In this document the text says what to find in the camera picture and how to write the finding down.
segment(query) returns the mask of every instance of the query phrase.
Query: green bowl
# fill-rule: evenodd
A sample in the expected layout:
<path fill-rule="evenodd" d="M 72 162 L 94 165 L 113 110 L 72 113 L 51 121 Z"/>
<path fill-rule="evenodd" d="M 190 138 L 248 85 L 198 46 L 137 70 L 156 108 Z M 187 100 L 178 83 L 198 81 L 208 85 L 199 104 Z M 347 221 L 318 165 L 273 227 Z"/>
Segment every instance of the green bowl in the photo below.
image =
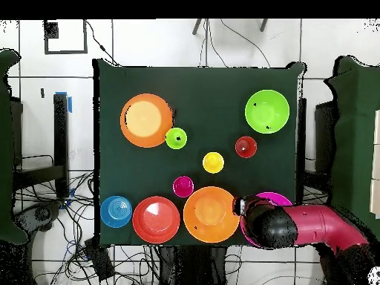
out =
<path fill-rule="evenodd" d="M 174 150 L 183 148 L 187 142 L 186 132 L 181 128 L 172 128 L 166 132 L 165 141 L 168 147 Z"/>
<path fill-rule="evenodd" d="M 286 98 L 274 90 L 253 94 L 246 104 L 246 121 L 261 134 L 273 134 L 285 126 L 289 119 Z"/>

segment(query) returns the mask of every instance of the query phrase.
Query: table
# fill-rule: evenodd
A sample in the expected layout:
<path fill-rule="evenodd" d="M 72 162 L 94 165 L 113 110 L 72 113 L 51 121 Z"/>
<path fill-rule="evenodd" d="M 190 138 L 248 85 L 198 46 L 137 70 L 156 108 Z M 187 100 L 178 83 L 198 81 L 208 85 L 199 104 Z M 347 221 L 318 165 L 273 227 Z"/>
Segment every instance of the table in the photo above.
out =
<path fill-rule="evenodd" d="M 127 197 L 133 207 L 150 196 L 167 197 L 178 208 L 178 233 L 163 245 L 199 245 L 183 223 L 186 199 L 175 196 L 172 183 L 180 175 L 194 181 L 195 190 L 219 186 L 235 196 L 276 191 L 295 199 L 295 144 L 298 77 L 304 65 L 287 68 L 148 68 L 114 67 L 94 60 L 99 69 L 99 201 L 112 195 Z M 282 93 L 290 107 L 287 124 L 277 133 L 259 134 L 246 123 L 244 108 L 255 92 L 273 89 Z M 188 142 L 180 150 L 165 143 L 139 148 L 124 138 L 119 116 L 124 104 L 137 94 L 156 94 L 175 109 L 175 126 L 183 128 Z M 252 136 L 258 151 L 243 159 L 235 141 Z M 222 154 L 225 165 L 218 174 L 202 167 L 209 151 Z M 112 229 L 100 223 L 102 245 L 147 244 L 134 232 L 132 223 Z M 240 228 L 218 246 L 249 244 Z"/>

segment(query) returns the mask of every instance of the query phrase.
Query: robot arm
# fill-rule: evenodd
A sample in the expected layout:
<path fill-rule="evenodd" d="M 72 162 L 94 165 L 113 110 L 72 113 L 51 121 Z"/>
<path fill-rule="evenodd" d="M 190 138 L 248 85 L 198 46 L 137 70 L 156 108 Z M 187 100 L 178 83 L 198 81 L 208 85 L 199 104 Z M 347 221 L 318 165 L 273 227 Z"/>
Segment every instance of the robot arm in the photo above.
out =
<path fill-rule="evenodd" d="M 246 236 L 258 247 L 324 243 L 333 251 L 349 285 L 368 285 L 367 277 L 376 267 L 368 241 L 329 206 L 274 206 L 268 200 L 248 196 L 235 198 L 233 211 L 241 216 Z"/>

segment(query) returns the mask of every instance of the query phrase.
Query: red plate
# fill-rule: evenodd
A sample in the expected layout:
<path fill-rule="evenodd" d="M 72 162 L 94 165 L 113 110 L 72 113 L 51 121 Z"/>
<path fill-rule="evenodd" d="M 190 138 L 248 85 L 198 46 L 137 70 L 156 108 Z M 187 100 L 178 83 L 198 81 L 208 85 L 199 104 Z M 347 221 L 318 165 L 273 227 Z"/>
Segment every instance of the red plate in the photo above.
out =
<path fill-rule="evenodd" d="M 148 243 L 165 243 L 180 227 L 180 213 L 174 203 L 164 197 L 149 197 L 134 210 L 135 232 Z"/>

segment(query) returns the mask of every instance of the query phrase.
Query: orange plate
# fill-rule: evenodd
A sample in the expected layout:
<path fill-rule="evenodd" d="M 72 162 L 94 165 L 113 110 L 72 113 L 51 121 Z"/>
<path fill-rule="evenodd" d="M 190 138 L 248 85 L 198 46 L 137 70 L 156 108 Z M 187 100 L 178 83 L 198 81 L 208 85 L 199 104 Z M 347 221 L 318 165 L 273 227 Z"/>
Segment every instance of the orange plate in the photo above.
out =
<path fill-rule="evenodd" d="M 189 233 L 204 243 L 219 243 L 231 237 L 239 225 L 232 213 L 232 194 L 218 187 L 197 190 L 186 201 L 183 220 Z"/>
<path fill-rule="evenodd" d="M 141 148 L 153 148 L 165 142 L 166 132 L 173 126 L 172 118 L 165 100 L 153 94 L 140 94 L 124 105 L 120 127 L 131 143 Z"/>
<path fill-rule="evenodd" d="M 165 243 L 180 227 L 180 213 L 169 199 L 149 197 L 141 201 L 132 217 L 134 231 L 148 243 Z"/>

